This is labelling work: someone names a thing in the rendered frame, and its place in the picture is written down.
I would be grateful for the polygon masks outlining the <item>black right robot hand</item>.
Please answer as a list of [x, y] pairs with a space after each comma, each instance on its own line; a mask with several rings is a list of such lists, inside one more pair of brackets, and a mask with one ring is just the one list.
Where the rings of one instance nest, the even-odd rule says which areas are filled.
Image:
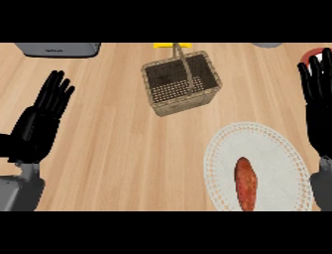
[[312, 147], [332, 160], [332, 51], [322, 50], [322, 60], [309, 57], [297, 65], [306, 100], [306, 127]]

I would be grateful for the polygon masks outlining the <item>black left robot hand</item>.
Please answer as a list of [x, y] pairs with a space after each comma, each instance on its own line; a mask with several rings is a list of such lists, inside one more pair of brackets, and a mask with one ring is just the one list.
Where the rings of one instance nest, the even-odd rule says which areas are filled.
[[12, 132], [0, 134], [0, 158], [6, 158], [9, 163], [40, 163], [48, 157], [74, 91], [65, 73], [54, 70]]

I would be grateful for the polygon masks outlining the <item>white oval placemat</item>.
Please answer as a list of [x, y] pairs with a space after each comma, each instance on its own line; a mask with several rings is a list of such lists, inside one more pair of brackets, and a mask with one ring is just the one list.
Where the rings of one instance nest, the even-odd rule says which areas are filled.
[[235, 183], [241, 157], [257, 178], [254, 211], [310, 211], [313, 192], [302, 156], [284, 136], [254, 122], [226, 126], [206, 150], [204, 179], [216, 210], [243, 210]]

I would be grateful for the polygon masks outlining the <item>orange sweet potato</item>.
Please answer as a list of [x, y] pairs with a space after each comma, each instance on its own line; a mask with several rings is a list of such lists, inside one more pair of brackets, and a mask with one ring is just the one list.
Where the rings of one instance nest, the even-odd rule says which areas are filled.
[[253, 211], [256, 205], [257, 177], [250, 160], [241, 157], [235, 166], [235, 183], [243, 211]]

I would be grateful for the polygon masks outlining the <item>red rimmed plate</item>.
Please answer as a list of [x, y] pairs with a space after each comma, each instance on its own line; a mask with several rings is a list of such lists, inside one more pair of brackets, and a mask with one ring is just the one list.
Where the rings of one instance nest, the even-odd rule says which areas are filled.
[[300, 61], [302, 61], [305, 64], [309, 64], [309, 58], [310, 58], [312, 56], [316, 56], [318, 60], [322, 61], [322, 51], [324, 51], [322, 48], [315, 48], [315, 49], [312, 49], [310, 51], [306, 52], [306, 54], [303, 55]]

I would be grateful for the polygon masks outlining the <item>grey appliance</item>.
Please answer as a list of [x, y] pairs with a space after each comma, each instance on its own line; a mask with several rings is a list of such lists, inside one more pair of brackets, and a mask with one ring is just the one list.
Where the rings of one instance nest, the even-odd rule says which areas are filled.
[[17, 43], [27, 57], [33, 58], [93, 58], [101, 43]]

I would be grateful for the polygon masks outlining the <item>grey round object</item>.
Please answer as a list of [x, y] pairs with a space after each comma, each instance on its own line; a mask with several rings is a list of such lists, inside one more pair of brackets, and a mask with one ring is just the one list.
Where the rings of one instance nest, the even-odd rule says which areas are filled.
[[274, 49], [282, 45], [282, 43], [253, 43], [253, 44], [265, 49]]

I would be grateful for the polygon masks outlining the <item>yellow object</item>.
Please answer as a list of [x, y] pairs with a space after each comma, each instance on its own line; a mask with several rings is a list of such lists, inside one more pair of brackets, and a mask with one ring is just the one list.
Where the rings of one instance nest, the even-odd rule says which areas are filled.
[[[154, 43], [154, 49], [173, 48], [175, 43]], [[179, 43], [181, 48], [192, 48], [191, 43]]]

